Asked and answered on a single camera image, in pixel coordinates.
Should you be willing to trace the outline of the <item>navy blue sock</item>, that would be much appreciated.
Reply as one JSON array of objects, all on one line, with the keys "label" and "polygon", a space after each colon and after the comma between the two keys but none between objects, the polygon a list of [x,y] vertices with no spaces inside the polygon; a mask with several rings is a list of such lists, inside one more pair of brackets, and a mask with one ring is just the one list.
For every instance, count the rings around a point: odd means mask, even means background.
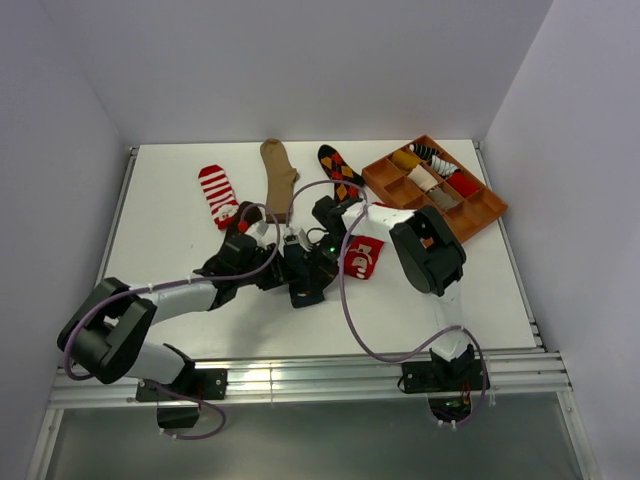
[{"label": "navy blue sock", "polygon": [[286,244],[284,260],[294,272],[295,279],[289,283],[289,295],[294,309],[306,308],[322,303],[324,293],[314,285],[311,278],[306,250],[298,243]]}]

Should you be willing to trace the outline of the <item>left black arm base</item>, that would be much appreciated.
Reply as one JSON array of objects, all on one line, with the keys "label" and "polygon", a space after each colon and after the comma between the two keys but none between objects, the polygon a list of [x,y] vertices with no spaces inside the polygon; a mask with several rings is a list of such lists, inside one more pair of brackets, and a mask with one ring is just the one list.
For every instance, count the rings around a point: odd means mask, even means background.
[{"label": "left black arm base", "polygon": [[226,396],[227,370],[195,368],[170,384],[140,380],[135,400],[157,405],[156,420],[161,429],[186,434],[204,418],[205,401]]}]

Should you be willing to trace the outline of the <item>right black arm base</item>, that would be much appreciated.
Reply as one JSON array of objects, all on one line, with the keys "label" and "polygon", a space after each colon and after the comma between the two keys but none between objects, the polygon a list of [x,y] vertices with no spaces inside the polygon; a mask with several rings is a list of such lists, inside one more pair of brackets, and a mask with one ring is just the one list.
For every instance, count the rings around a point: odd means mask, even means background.
[{"label": "right black arm base", "polygon": [[444,394],[428,398],[429,410],[439,424],[454,427],[474,413],[472,394],[479,393],[484,400],[491,383],[484,358],[477,357],[474,347],[468,345],[460,357],[451,361],[431,351],[428,361],[402,363],[396,386],[406,395]]}]

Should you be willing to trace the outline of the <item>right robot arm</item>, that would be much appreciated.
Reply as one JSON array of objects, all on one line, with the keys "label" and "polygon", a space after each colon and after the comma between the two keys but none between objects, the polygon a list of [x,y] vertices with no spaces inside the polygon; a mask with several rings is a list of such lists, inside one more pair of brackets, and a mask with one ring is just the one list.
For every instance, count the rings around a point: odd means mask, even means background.
[{"label": "right robot arm", "polygon": [[[466,253],[437,210],[431,206],[399,210],[361,198],[338,204],[325,196],[315,203],[312,215],[327,230],[326,237],[339,248],[334,264],[338,267],[343,313],[364,352],[381,362],[403,363],[427,349],[435,383],[446,390],[457,388],[471,372],[481,348],[463,326],[460,280]],[[349,312],[344,284],[346,252],[357,236],[391,244],[409,284],[434,301],[437,332],[401,357],[384,357],[370,349]]]}]

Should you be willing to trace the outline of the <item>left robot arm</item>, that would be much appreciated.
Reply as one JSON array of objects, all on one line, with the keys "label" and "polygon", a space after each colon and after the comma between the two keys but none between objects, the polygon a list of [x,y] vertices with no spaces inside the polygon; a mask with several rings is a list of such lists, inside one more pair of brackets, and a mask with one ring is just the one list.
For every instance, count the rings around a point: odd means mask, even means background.
[{"label": "left robot arm", "polygon": [[111,384],[142,366],[141,358],[158,355],[167,367],[151,378],[172,399],[183,399],[195,386],[191,360],[175,349],[145,342],[150,328],[187,313],[212,311],[255,286],[267,291],[296,279],[276,244],[261,246],[246,234],[230,237],[190,276],[134,287],[115,277],[103,279],[63,327],[57,346],[64,365],[75,361],[87,374]]}]

